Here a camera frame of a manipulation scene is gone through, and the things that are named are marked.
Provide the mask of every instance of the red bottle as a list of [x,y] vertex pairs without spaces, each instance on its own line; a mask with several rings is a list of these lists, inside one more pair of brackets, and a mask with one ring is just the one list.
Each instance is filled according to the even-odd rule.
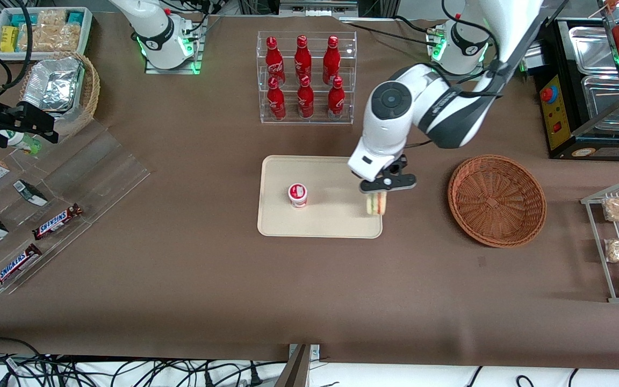
[[278,51],[278,46],[275,37],[267,38],[267,69],[269,75],[276,78],[278,86],[283,86],[285,83],[285,71],[283,71],[283,55]]
[[334,77],[334,86],[329,90],[329,111],[327,115],[331,120],[339,120],[343,113],[343,101],[346,99],[346,92],[343,91],[343,78]]
[[329,37],[329,47],[324,54],[324,76],[322,79],[327,85],[331,85],[334,76],[339,74],[341,68],[341,53],[339,52],[339,38],[334,35]]
[[307,37],[300,35],[298,37],[298,49],[295,51],[295,75],[298,79],[302,79],[303,76],[309,76],[312,80],[312,55],[310,50],[307,49]]
[[269,78],[267,99],[269,100],[269,108],[275,120],[282,120],[285,117],[285,99],[283,98],[283,91],[278,88],[278,80],[276,78]]
[[302,118],[309,118],[314,114],[314,91],[310,87],[310,77],[307,75],[300,78],[298,113]]

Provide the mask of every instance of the metal bracket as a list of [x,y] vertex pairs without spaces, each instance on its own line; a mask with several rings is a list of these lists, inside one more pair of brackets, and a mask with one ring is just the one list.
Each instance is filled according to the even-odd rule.
[[307,387],[310,362],[319,360],[319,345],[290,345],[290,359],[273,387]]

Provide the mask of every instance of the basket with foil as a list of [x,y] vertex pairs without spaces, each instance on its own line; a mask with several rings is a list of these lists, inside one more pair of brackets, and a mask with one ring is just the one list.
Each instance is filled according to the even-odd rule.
[[76,52],[61,52],[30,68],[20,100],[49,113],[54,117],[54,130],[68,137],[92,121],[99,90],[99,76],[89,59]]

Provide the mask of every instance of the brown woven basket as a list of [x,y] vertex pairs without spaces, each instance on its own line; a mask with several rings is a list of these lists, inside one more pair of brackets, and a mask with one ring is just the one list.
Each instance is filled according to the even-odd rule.
[[467,234],[492,247],[518,247],[546,221],[546,198],[523,166],[487,154],[460,164],[448,187],[448,203]]
[[[74,135],[78,133],[79,130],[87,126],[93,120],[94,112],[99,101],[99,74],[97,74],[96,69],[86,56],[80,55],[77,52],[66,51],[56,52],[50,56],[49,59],[64,59],[69,56],[83,62],[85,66],[83,89],[81,90],[80,100],[80,106],[83,108],[83,111],[75,120],[57,120],[56,123],[54,123],[54,130],[56,130],[60,135]],[[25,87],[27,86],[27,82],[30,80],[31,72],[32,66],[28,68],[27,74],[25,74],[23,88],[20,90],[20,99],[23,99]]]

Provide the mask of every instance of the snickers bar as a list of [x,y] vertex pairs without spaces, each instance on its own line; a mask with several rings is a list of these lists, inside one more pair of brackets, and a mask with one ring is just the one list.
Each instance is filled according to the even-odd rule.
[[15,277],[14,273],[18,270],[23,270],[25,267],[34,262],[37,258],[42,255],[42,252],[35,247],[32,243],[25,248],[25,251],[20,254],[13,262],[6,265],[6,267],[0,271],[0,286],[7,280],[13,279]]
[[45,236],[61,228],[61,226],[69,223],[71,219],[75,218],[81,213],[83,213],[83,210],[78,206],[78,203],[73,204],[59,215],[54,216],[54,218],[44,223],[44,225],[35,228],[35,230],[32,230],[32,234],[35,235],[35,240],[41,240]]

